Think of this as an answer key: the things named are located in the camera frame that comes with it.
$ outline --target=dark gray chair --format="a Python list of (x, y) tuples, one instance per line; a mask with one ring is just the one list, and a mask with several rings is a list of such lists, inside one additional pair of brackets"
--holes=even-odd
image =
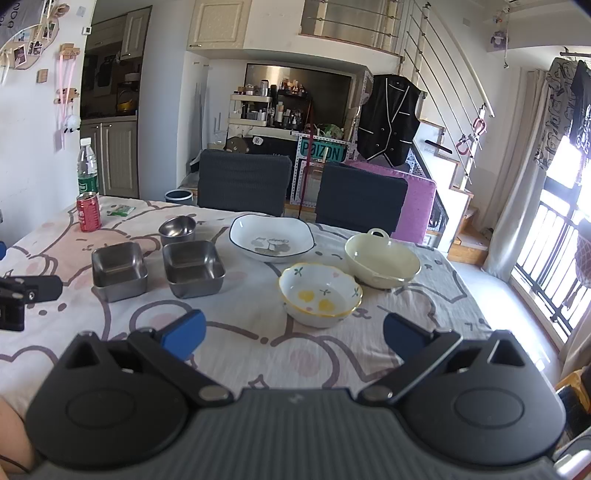
[(289, 157), (204, 150), (197, 204), (233, 212), (281, 216), (291, 176)]
[(328, 162), (320, 182), (316, 222), (362, 233), (381, 228), (392, 234), (407, 190), (404, 179)]

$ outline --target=black vest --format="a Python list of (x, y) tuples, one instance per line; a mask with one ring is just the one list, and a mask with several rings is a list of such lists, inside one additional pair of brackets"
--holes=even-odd
[(357, 150), (366, 160), (384, 155), (402, 165), (420, 122), (415, 115), (421, 90), (399, 75), (376, 75), (374, 91), (361, 110)]

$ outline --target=red can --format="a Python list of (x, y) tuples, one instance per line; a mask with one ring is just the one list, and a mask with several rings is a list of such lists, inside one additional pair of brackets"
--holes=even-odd
[(76, 198), (80, 230), (94, 232), (101, 227), (99, 198), (96, 192), (86, 192)]

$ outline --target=chair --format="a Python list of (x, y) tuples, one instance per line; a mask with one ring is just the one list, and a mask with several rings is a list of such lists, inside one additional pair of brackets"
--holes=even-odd
[(199, 161), (197, 204), (281, 216), (290, 174), (288, 157), (205, 150)]
[(407, 189), (404, 179), (329, 162), (320, 183), (316, 221), (363, 233), (376, 227), (393, 232)]
[(407, 181), (408, 192), (400, 212), (398, 226), (391, 236), (396, 240), (422, 244), (433, 211), (437, 184), (430, 179), (364, 161), (348, 161), (346, 164), (378, 175)]

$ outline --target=table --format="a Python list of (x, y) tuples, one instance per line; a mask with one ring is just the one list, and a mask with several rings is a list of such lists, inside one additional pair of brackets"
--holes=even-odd
[[(0, 275), (57, 274), (64, 283), (57, 301), (27, 307), (24, 332), (0, 332), (0, 394), (21, 415), (77, 333), (124, 339), (140, 327), (162, 328), (190, 309), (204, 312), (207, 335), (188, 363), (235, 394), (244, 387), (349, 387), (357, 393), (401, 362), (383, 339), (388, 312), (428, 330), (453, 328), (465, 338), (485, 338), (491, 331), (457, 272), (430, 247), (408, 244), (423, 266), (412, 283), (394, 291), (364, 287), (356, 312), (336, 327), (317, 330), (283, 309), (277, 278), (291, 264), (255, 261), (230, 243), (228, 229), (242, 213), (115, 197), (102, 197), (100, 205), (101, 230), (81, 232), (74, 206), (10, 247), (0, 261)], [(107, 216), (116, 205), (136, 209), (128, 218)], [(227, 271), (219, 294), (179, 300), (170, 291), (157, 232), (177, 215), (194, 217), (198, 238), (216, 244)], [(316, 246), (301, 261), (349, 273), (344, 245), (354, 232), (310, 227)], [(93, 291), (90, 254), (130, 240), (144, 252), (148, 292), (107, 304)]]

